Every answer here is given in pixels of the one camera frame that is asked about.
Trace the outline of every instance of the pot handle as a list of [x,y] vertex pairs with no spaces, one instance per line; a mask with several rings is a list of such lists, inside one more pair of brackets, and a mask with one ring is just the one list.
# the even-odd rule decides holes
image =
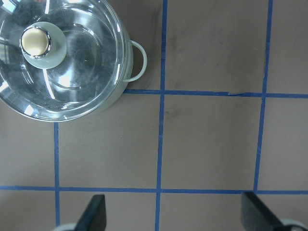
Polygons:
[[141,76],[143,76],[145,69],[146,69],[146,66],[148,64],[148,58],[146,56],[146,52],[145,52],[144,48],[139,43],[137,43],[135,41],[131,40],[130,42],[133,46],[137,47],[141,51],[142,56],[143,56],[143,66],[142,66],[142,69],[141,69],[139,74],[137,74],[136,76],[134,76],[132,78],[124,79],[123,80],[124,82],[132,82],[132,81],[139,79]]

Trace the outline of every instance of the cooking pot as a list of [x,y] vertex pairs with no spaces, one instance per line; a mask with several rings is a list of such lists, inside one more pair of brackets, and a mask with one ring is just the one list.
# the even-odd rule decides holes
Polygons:
[[[131,77],[132,46],[143,55]],[[106,0],[0,0],[0,99],[62,122],[114,103],[147,66]]]

